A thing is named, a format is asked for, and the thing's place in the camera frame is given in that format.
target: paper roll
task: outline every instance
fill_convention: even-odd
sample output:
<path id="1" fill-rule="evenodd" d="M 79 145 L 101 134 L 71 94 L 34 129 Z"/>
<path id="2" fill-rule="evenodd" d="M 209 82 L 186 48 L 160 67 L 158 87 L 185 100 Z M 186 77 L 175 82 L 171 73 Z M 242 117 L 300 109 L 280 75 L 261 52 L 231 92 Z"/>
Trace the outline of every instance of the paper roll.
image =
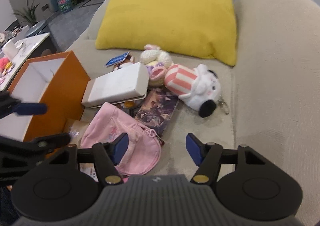
<path id="1" fill-rule="evenodd" d="M 9 58 L 9 60 L 12 60 L 17 55 L 19 50 L 13 41 L 10 40 L 2 47 L 2 52 Z"/>

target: blue card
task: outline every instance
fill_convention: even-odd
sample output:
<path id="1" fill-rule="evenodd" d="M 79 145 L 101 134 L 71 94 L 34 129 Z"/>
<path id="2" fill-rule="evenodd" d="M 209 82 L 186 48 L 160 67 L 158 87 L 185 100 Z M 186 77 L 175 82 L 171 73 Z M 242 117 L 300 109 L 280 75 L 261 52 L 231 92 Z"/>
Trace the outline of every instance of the blue card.
<path id="1" fill-rule="evenodd" d="M 123 62 L 126 59 L 128 54 L 129 54 L 129 51 L 124 53 L 124 54 L 122 54 L 122 55 L 119 55 L 119 56 L 116 56 L 116 57 L 112 58 L 111 60 L 109 60 L 107 62 L 106 67 L 109 67 L 109 66 L 112 66 L 112 65 L 115 65 L 115 64 Z"/>

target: pink pouch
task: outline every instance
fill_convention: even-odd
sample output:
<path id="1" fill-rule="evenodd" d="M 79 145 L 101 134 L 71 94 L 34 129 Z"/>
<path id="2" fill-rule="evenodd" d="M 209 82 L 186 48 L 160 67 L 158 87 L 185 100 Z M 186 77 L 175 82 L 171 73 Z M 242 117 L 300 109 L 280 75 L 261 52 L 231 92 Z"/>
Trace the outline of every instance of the pink pouch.
<path id="1" fill-rule="evenodd" d="M 85 131 L 81 148 L 114 141 L 121 133 L 129 136 L 128 150 L 116 169 L 125 175 L 145 174 L 158 163 L 161 146 L 156 132 L 116 106 L 104 103 Z"/>

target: white case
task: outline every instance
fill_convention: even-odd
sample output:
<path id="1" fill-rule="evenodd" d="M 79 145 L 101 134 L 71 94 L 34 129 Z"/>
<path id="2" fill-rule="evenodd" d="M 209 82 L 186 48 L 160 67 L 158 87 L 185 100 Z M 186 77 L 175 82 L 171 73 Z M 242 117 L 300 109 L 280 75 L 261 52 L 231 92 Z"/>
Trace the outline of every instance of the white case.
<path id="1" fill-rule="evenodd" d="M 149 74 L 141 62 L 112 71 L 88 82 L 82 99 L 85 107 L 140 97 L 147 93 Z"/>

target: gray tile floor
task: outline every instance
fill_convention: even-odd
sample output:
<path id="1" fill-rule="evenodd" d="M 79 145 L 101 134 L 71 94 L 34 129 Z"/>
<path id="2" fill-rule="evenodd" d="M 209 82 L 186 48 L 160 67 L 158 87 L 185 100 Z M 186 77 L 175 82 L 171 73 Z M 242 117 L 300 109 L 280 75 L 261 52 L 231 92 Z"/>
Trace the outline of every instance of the gray tile floor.
<path id="1" fill-rule="evenodd" d="M 99 6 L 105 0 L 85 0 L 66 13 L 54 18 L 49 27 L 61 51 L 68 47 L 83 33 Z"/>

